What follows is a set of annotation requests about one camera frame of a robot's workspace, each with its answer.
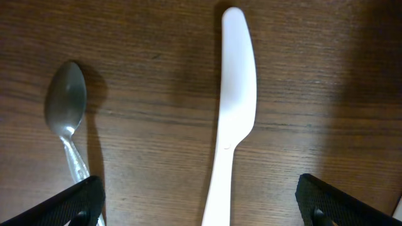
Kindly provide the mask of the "small steel teaspoon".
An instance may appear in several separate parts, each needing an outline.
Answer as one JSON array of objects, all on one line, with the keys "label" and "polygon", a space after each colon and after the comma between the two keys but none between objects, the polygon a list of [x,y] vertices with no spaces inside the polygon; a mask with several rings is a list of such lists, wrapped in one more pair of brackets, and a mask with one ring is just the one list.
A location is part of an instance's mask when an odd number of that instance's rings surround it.
[{"label": "small steel teaspoon", "polygon": [[[45,98],[44,116],[47,126],[63,143],[68,168],[74,183],[92,176],[104,179],[101,146],[95,118],[86,112],[87,87],[84,73],[73,60],[64,62],[50,82]],[[87,161],[84,163],[72,136],[82,119],[87,122]]]}]

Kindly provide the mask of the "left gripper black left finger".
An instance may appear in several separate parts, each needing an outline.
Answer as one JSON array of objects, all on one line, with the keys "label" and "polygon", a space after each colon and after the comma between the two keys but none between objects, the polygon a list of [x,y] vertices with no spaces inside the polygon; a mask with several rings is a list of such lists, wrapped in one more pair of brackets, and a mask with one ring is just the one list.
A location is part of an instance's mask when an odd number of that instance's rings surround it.
[{"label": "left gripper black left finger", "polygon": [[96,226],[105,199],[101,178],[90,176],[1,226]]}]

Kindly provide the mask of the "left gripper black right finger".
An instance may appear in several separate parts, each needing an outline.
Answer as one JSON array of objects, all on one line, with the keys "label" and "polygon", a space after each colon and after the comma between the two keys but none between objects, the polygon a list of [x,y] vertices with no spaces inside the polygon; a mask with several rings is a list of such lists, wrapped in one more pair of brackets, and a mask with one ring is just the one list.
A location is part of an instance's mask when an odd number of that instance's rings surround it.
[{"label": "left gripper black right finger", "polygon": [[308,173],[300,175],[295,197],[303,223],[307,226],[401,226],[400,220]]}]

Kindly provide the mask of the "pink plastic knife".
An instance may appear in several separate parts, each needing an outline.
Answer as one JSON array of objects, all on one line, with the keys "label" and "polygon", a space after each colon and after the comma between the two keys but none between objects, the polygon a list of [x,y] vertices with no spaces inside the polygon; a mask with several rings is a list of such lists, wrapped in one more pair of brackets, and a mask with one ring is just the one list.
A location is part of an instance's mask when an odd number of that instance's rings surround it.
[{"label": "pink plastic knife", "polygon": [[257,75],[253,44],[243,11],[222,15],[222,63],[214,163],[202,226],[229,225],[234,151],[256,118]]}]

